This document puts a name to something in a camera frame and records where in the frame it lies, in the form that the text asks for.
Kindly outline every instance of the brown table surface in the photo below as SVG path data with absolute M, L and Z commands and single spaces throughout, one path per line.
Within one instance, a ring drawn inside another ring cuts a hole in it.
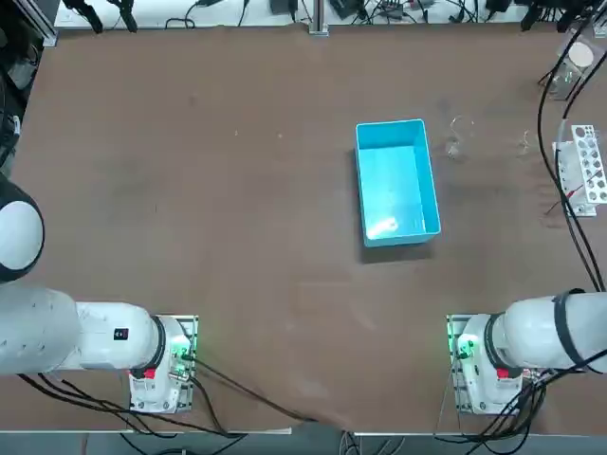
M 447 314 L 589 288 L 558 211 L 543 215 L 556 196 L 538 151 L 517 148 L 561 39 L 516 25 L 66 34 L 45 52 L 14 172 L 46 217 L 28 281 L 197 314 L 201 356 L 326 423 L 432 432 Z M 573 121 L 604 126 L 601 88 Z M 561 108 L 546 108 L 548 142 Z M 458 115 L 475 121 L 464 163 L 445 154 Z M 365 251 L 354 128 L 395 118 L 426 121 L 442 233 Z M 583 222 L 603 263 L 605 222 Z M 70 376 L 125 402 L 124 375 Z M 534 430 L 605 433 L 604 381 L 552 387 Z M 229 428 L 294 424 L 204 382 Z M 2 429 L 123 428 L 15 378 L 0 391 Z M 457 430 L 452 401 L 441 431 Z M 209 424 L 200 401 L 183 418 Z

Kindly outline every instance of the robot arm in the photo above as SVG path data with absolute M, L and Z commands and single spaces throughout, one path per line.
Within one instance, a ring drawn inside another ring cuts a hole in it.
M 194 317 L 150 316 L 121 302 L 75 302 L 20 285 L 42 254 L 36 203 L 0 174 L 0 374 L 127 370 L 131 407 L 177 412 L 192 405 Z
M 474 315 L 456 343 L 470 408 L 499 413 L 519 392 L 523 368 L 567 369 L 607 347 L 607 293 L 574 289 Z M 607 372 L 607 358 L 588 369 Z

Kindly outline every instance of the blue plastic bin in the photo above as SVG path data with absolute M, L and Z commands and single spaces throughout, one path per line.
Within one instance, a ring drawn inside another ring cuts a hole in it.
M 422 244 L 440 232 L 424 121 L 357 125 L 365 246 Z

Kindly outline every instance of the wire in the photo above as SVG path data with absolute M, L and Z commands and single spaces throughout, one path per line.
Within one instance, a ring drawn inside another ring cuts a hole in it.
M 120 435 L 120 438 L 122 438 L 126 442 L 126 444 L 128 444 L 130 447 L 132 447 L 140 455 L 149 455 L 148 453 L 143 451 L 141 448 L 139 448 L 135 444 L 133 444 L 131 441 L 129 441 L 126 438 L 126 436 L 124 436 L 122 433 L 119 433 L 119 435 Z M 236 439 L 235 441 L 231 441 L 230 443 L 215 450 L 214 452 L 210 453 L 209 455 L 219 455 L 220 453 L 228 450 L 230 447 L 240 443 L 246 437 L 247 437 L 247 434 L 243 434 L 243 435 L 239 436 L 238 439 Z M 155 453 L 154 455 L 181 455 L 184 451 L 185 451 L 186 455 L 197 455 L 195 452 L 193 452 L 187 448 L 186 449 L 184 449 L 184 448 L 167 448 L 164 450 L 160 450 L 159 452 Z
M 377 450 L 377 452 L 374 455 L 381 455 L 383 453 L 383 451 L 385 450 L 385 448 L 390 444 L 392 440 L 391 439 L 387 439 Z M 396 455 L 397 452 L 403 447 L 403 445 L 405 444 L 405 437 L 403 436 L 402 438 L 400 438 L 400 442 L 396 445 L 395 449 L 392 450 L 391 452 L 388 453 L 388 455 Z
M 243 25 L 243 19 L 245 19 L 245 12 L 247 11 L 249 0 L 243 0 L 243 13 L 240 15 L 240 20 L 238 21 L 238 27 Z
M 134 409 L 125 409 L 125 408 L 120 408 L 120 409 L 105 409 L 105 408 L 100 408 L 100 407 L 96 407 L 96 406 L 92 406 L 89 405 L 87 403 L 82 403 L 80 401 L 76 401 L 76 400 L 72 400 L 70 398 L 66 398 L 65 396 L 59 395 L 55 392 L 49 391 L 47 389 L 45 389 L 43 386 L 41 386 L 40 384 L 38 384 L 36 381 L 34 381 L 33 379 L 31 379 L 30 377 L 26 376 L 25 374 L 17 374 L 24 382 L 28 383 L 31 387 L 33 387 L 34 389 L 36 389 L 37 391 L 39 391 L 40 393 L 56 399 L 58 401 L 62 401 L 64 403 L 68 403 L 70 405 L 74 405 L 74 406 L 78 406 L 80 408 L 85 408 L 88 410 L 96 410 L 98 412 L 107 412 L 107 413 L 115 413 L 115 412 L 119 412 L 120 414 L 129 414 L 129 415 L 144 415 L 147 418 L 150 419 L 155 419 L 155 420 L 160 420 L 162 422 L 167 422 L 169 424 L 174 424 L 177 425 L 179 427 L 184 427 L 184 428 L 193 428 L 193 429 L 197 429 L 199 431 L 204 431 L 207 433 L 212 433 L 212 434 L 217 434 L 220 436 L 223 436 L 221 433 L 219 433 L 218 431 L 214 431 L 212 429 L 209 428 L 204 428 L 201 427 L 199 425 L 194 425 L 194 424 L 188 424 L 186 422 L 179 422 L 178 420 L 175 419 L 171 419 L 169 417 L 165 417 L 163 415 L 159 415 L 159 414 L 151 414 L 149 412 L 142 412 L 142 411 L 138 411 L 138 410 L 134 410 Z
M 228 450 L 230 447 L 240 443 L 243 439 L 245 439 L 247 437 L 247 434 L 243 434 L 242 436 L 240 436 L 237 440 L 232 441 L 229 444 L 226 444 L 225 446 L 221 447 L 218 450 L 215 450 L 214 452 L 210 453 L 209 455 L 219 455 L 220 453 Z
M 217 371 L 211 365 L 203 362 L 202 360 L 198 360 L 196 357 L 192 357 L 191 355 L 183 355 L 181 358 L 183 358 L 184 360 L 190 360 L 190 361 L 195 362 L 196 364 L 200 365 L 201 367 L 205 368 L 206 370 L 210 371 L 211 373 L 221 377 L 223 380 L 225 380 L 226 382 L 228 382 L 235 388 L 239 389 L 240 391 L 247 393 L 248 395 L 252 396 L 253 398 L 256 398 L 257 400 L 261 401 L 265 405 L 269 406 L 270 408 L 272 408 L 274 410 L 279 411 L 280 413 L 286 415 L 287 417 L 290 417 L 290 418 L 296 419 L 296 420 L 300 420 L 302 422 L 317 422 L 316 419 L 312 419 L 310 417 L 305 417 L 297 412 L 283 408 L 282 406 L 274 403 L 273 401 L 268 400 L 263 395 L 260 395 L 259 393 L 252 391 L 251 389 L 243 386 L 242 384 L 236 382 L 235 380 L 231 379 L 230 377 L 226 376 L 225 374 Z
M 307 20 L 312 22 L 312 16 L 310 16 L 310 11 L 307 9 L 307 5 L 305 4 L 305 0 L 302 0 L 303 9 L 305 10 L 305 15 L 307 16 Z
M 540 106 L 538 109 L 537 127 L 538 127 L 538 144 L 539 144 L 539 148 L 540 148 L 540 153 L 542 154 L 543 164 L 544 164 L 546 170 L 548 171 L 548 175 L 552 179 L 552 182 L 554 183 L 555 187 L 557 188 L 557 191 L 559 192 L 559 197 L 561 199 L 561 204 L 563 206 L 564 218 L 567 223 L 567 226 L 569 226 L 569 232 L 570 232 L 572 240 L 574 242 L 574 246 L 576 247 L 576 251 L 578 252 L 579 258 L 582 261 L 582 264 L 584 265 L 584 268 L 586 269 L 586 272 L 588 273 L 588 276 L 589 276 L 591 282 L 593 283 L 593 286 L 595 287 L 595 289 L 597 291 L 604 291 L 605 285 L 604 285 L 602 276 L 600 274 L 600 270 L 598 268 L 597 259 L 595 257 L 595 254 L 594 254 L 592 248 L 590 247 L 590 243 L 588 242 L 588 238 L 586 237 L 585 232 L 583 231 L 581 225 L 579 224 L 578 216 L 576 215 L 575 211 L 573 210 L 573 207 L 571 206 L 569 199 L 566 197 L 566 194 L 564 193 L 564 191 L 562 189 L 561 181 L 558 179 L 558 177 L 555 175 L 555 173 L 553 173 L 553 171 L 550 167 L 548 157 L 547 157 L 546 152 L 543 147 L 543 134 L 542 134 L 543 106 L 545 104 L 546 97 L 548 95 L 550 83 L 554 79 L 554 76 L 555 76 L 558 68 L 561 67 L 561 64 L 564 61 L 565 57 L 567 56 L 569 49 L 574 44 L 574 42 L 579 38 L 579 36 L 583 32 L 583 30 L 591 22 L 591 20 L 592 20 L 592 14 L 589 14 L 583 20 L 583 22 L 579 25 L 578 30 L 574 33 L 573 37 L 571 38 L 571 40 L 569 41 L 569 43 L 567 44 L 567 46 L 561 53 L 559 59 L 557 60 L 557 63 L 552 68 L 552 71 L 550 72 L 550 75 L 548 76 L 548 79 L 547 79 L 546 84 L 544 85 L 544 88 L 542 91 L 542 97 L 540 99 Z M 588 257 L 590 258 L 590 262 L 592 263 L 593 268 L 595 270 L 594 275 L 591 272 L 590 266 L 588 265 L 588 262 L 586 261 L 583 251 L 579 247 L 579 243 L 576 239 L 574 230 L 572 227 L 570 227 L 570 220 L 569 220 L 570 217 L 573 219 L 574 224 L 576 225 L 576 228 L 578 229 L 579 236 L 580 236 L 582 242 L 584 243 L 584 246 L 588 252 Z
M 176 437 L 177 435 L 166 435 L 166 434 L 158 434 L 155 431 L 153 431 L 150 427 L 148 427 L 148 425 L 143 422 L 143 420 L 138 416 L 138 415 L 133 415 L 133 417 L 141 424 L 142 427 L 144 427 L 144 429 L 146 429 L 148 432 L 143 432 L 141 431 L 139 428 L 135 427 L 131 422 L 128 421 L 128 419 L 122 417 L 120 415 L 119 410 L 126 410 L 123 407 L 121 407 L 120 405 L 117 405 L 116 403 L 113 403 L 111 401 L 108 400 L 99 400 L 97 398 L 93 398 L 91 395 L 89 395 L 88 393 L 82 391 L 81 389 L 79 389 L 78 387 L 76 387 L 75 385 L 73 385 L 71 382 L 66 381 L 64 379 L 62 379 L 62 383 L 66 384 L 68 387 L 72 388 L 74 391 L 76 391 L 77 393 L 71 392 L 71 391 L 67 391 L 65 389 L 62 389 L 58 386 L 56 386 L 55 384 L 53 384 L 52 382 L 50 382 L 48 380 L 48 378 L 42 374 L 39 373 L 38 377 L 40 377 L 43 382 L 45 384 L 47 384 L 51 389 L 53 389 L 54 391 L 57 391 L 59 393 L 62 393 L 63 395 L 66 396 L 72 396 L 75 398 L 79 398 L 82 399 L 84 401 L 88 401 L 88 402 L 92 402 L 92 403 L 96 403 L 106 409 L 109 409 L 108 407 L 112 407 L 115 408 L 116 411 L 112 412 L 114 415 L 116 415 L 116 417 L 118 417 L 122 422 L 124 422 L 126 424 L 127 427 L 132 428 L 136 433 L 139 434 L 144 434 L 144 435 L 149 435 L 149 436 L 156 436 L 157 438 L 160 439 L 173 439 L 174 437 Z
M 202 387 L 202 384 L 200 384 L 200 381 L 198 379 L 196 379 L 195 377 L 191 377 L 190 380 L 202 392 L 202 396 L 205 399 L 205 403 L 207 404 L 207 408 L 209 410 L 209 414 L 211 415 L 212 423 L 215 425 L 215 429 L 227 438 L 231 438 L 231 437 L 238 438 L 239 437 L 238 434 L 236 434 L 236 435 L 229 434 L 226 431 L 226 429 L 223 428 L 223 426 L 219 423 L 219 419 L 217 419 L 217 414 L 215 413 L 215 409 L 212 406 L 211 398 L 209 397 L 207 390 L 204 387 Z
M 466 8 L 466 5 L 463 1 L 460 3 L 454 2 L 453 0 L 444 0 L 444 1 L 447 3 L 451 3 L 452 5 L 455 5 L 456 7 L 460 7 L 468 15 L 469 22 L 474 22 L 474 14 L 472 14 L 470 12 L 470 10 L 468 8 Z
M 573 106 L 573 103 L 575 102 L 576 98 L 578 97 L 579 93 L 581 93 L 581 91 L 583 90 L 583 88 L 586 86 L 586 84 L 593 78 L 593 76 L 597 73 L 598 69 L 603 65 L 603 63 L 605 62 L 605 59 L 607 59 L 607 52 L 604 52 L 603 55 L 600 57 L 600 59 L 598 60 L 597 64 L 595 65 L 594 68 L 592 68 L 592 70 L 590 71 L 590 73 L 588 74 L 588 77 L 584 78 L 582 80 L 582 82 L 578 85 L 577 90 L 573 93 L 573 95 L 571 96 L 571 99 L 569 100 L 569 102 L 567 103 L 567 106 L 565 107 L 564 112 L 562 113 L 562 117 L 563 118 L 567 118 L 569 111 L 571 110 L 571 107 Z
M 148 453 L 144 452 L 139 447 L 135 446 L 131 441 L 129 441 L 128 438 L 126 436 L 124 436 L 122 433 L 118 433 L 118 435 L 120 438 L 122 438 L 124 440 L 124 442 L 126 444 L 131 446 L 135 451 L 139 452 L 141 455 L 148 455 Z
M 196 1 L 193 4 L 190 5 L 190 7 L 188 8 L 188 10 L 186 11 L 185 16 L 183 17 L 170 17 L 169 19 L 167 19 L 167 21 L 164 23 L 164 29 L 166 30 L 167 28 L 169 28 L 169 24 L 171 24 L 172 22 L 182 22 L 186 28 L 190 28 L 188 27 L 188 25 L 192 26 L 192 28 L 196 28 L 196 22 L 193 19 L 190 19 L 190 13 L 193 11 L 194 8 L 197 7 L 202 7 L 202 3 L 200 1 Z
M 348 450 L 350 450 L 351 448 L 354 448 L 354 450 L 357 452 L 357 455 L 360 455 L 360 448 L 357 445 L 357 442 L 354 440 L 354 436 L 352 436 L 352 433 L 350 433 L 349 431 L 346 431 L 345 437 L 346 437 L 346 440 L 347 440 L 347 438 L 350 438 L 350 441 L 352 441 L 352 445 L 345 449 L 345 453 L 343 455 L 347 455 Z

